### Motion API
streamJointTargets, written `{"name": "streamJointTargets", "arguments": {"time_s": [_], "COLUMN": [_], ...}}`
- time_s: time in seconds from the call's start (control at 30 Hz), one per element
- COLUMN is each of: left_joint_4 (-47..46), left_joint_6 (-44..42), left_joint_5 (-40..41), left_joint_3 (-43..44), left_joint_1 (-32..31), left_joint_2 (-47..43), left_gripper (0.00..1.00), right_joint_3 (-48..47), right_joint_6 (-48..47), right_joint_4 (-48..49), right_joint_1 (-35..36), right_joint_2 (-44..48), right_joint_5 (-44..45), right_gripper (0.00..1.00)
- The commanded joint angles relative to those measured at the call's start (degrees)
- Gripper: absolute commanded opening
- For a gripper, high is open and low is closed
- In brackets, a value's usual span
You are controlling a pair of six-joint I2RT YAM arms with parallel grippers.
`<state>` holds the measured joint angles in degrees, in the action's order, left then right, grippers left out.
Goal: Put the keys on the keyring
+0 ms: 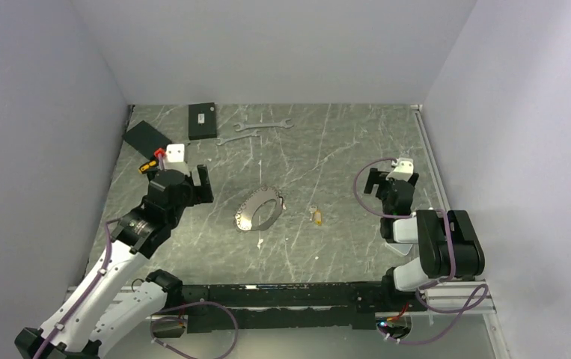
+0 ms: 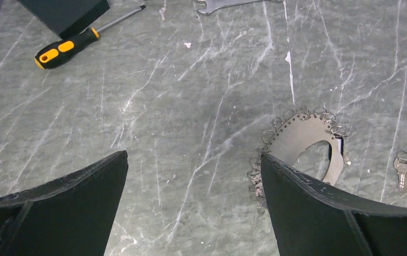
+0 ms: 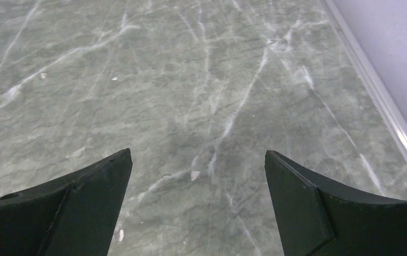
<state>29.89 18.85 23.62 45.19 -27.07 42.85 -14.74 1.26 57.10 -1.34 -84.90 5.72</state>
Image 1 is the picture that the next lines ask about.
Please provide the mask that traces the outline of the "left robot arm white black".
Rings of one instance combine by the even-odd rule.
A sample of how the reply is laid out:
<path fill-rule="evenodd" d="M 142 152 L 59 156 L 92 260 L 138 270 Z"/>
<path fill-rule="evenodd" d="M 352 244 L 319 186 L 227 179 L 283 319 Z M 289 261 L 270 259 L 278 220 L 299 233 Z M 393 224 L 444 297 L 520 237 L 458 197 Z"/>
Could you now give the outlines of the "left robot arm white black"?
<path fill-rule="evenodd" d="M 158 170 L 147 193 L 106 229 L 106 248 L 73 294 L 39 328 L 23 328 L 14 344 L 23 358 L 104 358 L 145 317 L 181 308 L 182 282 L 163 270 L 114 304 L 123 285 L 171 237 L 186 208 L 213 202 L 209 171 L 200 183 L 179 168 Z"/>

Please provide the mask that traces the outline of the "key with yellow tag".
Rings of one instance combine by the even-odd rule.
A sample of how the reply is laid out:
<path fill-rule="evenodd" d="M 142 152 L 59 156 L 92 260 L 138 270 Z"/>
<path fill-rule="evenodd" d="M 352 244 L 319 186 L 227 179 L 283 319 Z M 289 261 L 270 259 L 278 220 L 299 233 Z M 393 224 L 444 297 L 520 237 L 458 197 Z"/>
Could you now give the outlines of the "key with yellow tag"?
<path fill-rule="evenodd" d="M 309 212 L 311 214 L 310 221 L 320 226 L 322 224 L 322 214 L 318 206 L 310 206 Z"/>

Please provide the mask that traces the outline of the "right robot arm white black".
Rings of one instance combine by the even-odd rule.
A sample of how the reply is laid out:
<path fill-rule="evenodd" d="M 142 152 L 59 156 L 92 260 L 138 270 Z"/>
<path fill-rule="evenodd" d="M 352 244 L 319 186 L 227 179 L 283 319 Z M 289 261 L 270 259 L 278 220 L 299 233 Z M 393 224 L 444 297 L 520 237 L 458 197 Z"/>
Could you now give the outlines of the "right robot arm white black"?
<path fill-rule="evenodd" d="M 399 310 L 409 292 L 432 282 L 473 278 L 483 273 L 483 249 L 465 210 L 412 209 L 419 175 L 371 168 L 364 194 L 375 194 L 382 204 L 379 232 L 388 245 L 418 249 L 418 257 L 394 267 L 391 283 L 380 290 L 380 300 L 389 310 Z"/>

